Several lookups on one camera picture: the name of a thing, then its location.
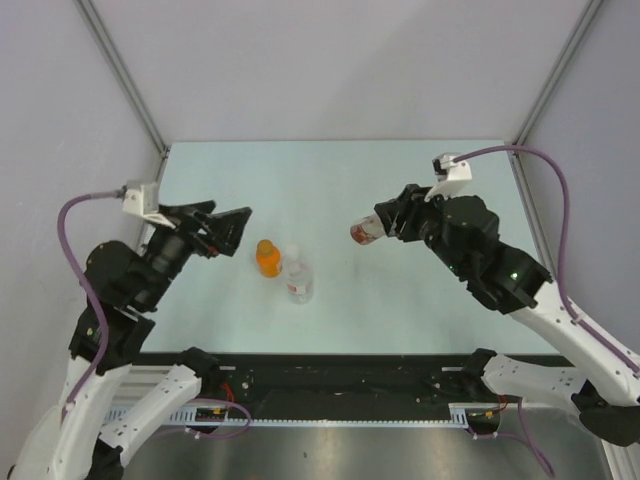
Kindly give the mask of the red label clear bottle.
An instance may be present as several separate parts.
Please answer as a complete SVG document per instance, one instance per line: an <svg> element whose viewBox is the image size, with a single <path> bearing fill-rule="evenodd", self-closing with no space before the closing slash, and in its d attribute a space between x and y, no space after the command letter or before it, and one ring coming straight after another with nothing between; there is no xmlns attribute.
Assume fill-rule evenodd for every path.
<svg viewBox="0 0 640 480"><path fill-rule="evenodd" d="M369 245L387 236L385 226L380 217L373 213L359 219L350 227L351 238L359 245Z"/></svg>

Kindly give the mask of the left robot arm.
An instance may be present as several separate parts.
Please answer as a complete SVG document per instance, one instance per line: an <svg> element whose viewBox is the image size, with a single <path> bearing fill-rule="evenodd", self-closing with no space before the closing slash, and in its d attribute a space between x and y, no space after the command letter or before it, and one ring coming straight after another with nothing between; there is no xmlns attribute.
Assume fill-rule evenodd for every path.
<svg viewBox="0 0 640 480"><path fill-rule="evenodd" d="M213 201L154 209L155 231L143 254L120 241L98 245L79 265L66 237L66 216L80 198L61 209L61 246L85 291L87 306L69 344L59 402L28 435L10 479L120 479L133 456L183 405L224 389L225 375L210 353L191 347L178 354L162 380L124 415L106 415L154 328L156 311L193 255L231 257L252 211L218 213Z"/></svg>

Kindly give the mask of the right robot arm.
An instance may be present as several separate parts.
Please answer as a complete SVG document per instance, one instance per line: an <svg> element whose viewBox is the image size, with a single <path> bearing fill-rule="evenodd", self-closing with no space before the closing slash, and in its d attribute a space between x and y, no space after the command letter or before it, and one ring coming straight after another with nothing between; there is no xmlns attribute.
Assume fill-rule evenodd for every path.
<svg viewBox="0 0 640 480"><path fill-rule="evenodd" d="M469 399L524 397L577 417L611 444L638 442L639 373L616 355L622 344L587 317L571 316L577 309L563 302L558 281L501 241L499 218L480 197L445 198L409 184L374 212L386 236L423 242L483 307L531 329L570 363L547 367L477 350L461 376Z"/></svg>

